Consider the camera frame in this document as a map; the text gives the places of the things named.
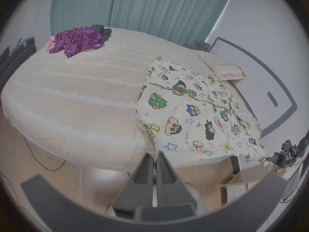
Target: pillowcase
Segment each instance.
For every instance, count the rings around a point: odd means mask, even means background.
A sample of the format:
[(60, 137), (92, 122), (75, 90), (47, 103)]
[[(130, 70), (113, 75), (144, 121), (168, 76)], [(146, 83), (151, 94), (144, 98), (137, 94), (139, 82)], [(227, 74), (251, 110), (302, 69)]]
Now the pillowcase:
[(246, 77), (240, 67), (219, 58), (214, 53), (199, 50), (194, 52), (214, 72), (220, 81), (237, 80)]

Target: purple satin garment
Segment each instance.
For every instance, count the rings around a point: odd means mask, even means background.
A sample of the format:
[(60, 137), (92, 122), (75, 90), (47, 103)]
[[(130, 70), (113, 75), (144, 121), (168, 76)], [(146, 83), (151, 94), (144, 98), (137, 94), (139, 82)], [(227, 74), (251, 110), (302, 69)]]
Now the purple satin garment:
[(80, 27), (80, 29), (76, 28), (57, 33), (55, 41), (56, 45), (49, 53), (57, 53), (64, 50), (64, 54), (68, 58), (88, 48), (97, 50), (104, 44), (99, 31), (93, 30), (90, 27)]

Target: teal curtain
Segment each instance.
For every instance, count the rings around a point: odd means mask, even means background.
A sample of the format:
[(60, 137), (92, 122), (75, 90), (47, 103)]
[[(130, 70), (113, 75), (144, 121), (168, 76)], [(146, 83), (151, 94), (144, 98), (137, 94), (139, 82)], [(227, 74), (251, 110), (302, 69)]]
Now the teal curtain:
[(179, 45), (204, 41), (228, 0), (52, 0), (52, 35), (102, 24), (145, 32)]

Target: tiled floor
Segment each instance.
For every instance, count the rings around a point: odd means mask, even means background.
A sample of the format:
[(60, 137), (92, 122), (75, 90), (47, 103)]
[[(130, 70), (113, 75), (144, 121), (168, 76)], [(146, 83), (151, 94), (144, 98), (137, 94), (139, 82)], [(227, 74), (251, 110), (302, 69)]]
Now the tiled floor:
[[(0, 175), (1, 180), (16, 203), (25, 207), (43, 226), (45, 226), (44, 223), (28, 203), (20, 185), (36, 174), (44, 176), (66, 196), (99, 213), (106, 212), (112, 200), (127, 182), (129, 176), (126, 172), (92, 169), (69, 162), (65, 162), (57, 171), (46, 170), (45, 168), (49, 170), (59, 168), (63, 160), (49, 155), (29, 141), (27, 141), (27, 145), (24, 137), (6, 120), (2, 114), (2, 108), (0, 108), (0, 116), (0, 172), (10, 180), (16, 195), (2, 175)], [(183, 182), (191, 183), (199, 190), (208, 211), (221, 206), (219, 182), (232, 173), (230, 159), (218, 164), (201, 165), (176, 171)]]

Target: blanket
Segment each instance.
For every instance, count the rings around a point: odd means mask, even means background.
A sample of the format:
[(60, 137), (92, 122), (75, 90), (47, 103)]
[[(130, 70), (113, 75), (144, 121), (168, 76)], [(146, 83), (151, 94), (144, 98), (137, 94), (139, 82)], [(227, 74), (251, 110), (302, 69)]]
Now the blanket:
[(214, 164), (230, 156), (266, 165), (270, 154), (249, 134), (249, 123), (215, 76), (157, 56), (135, 110), (147, 152), (163, 151), (172, 165)]

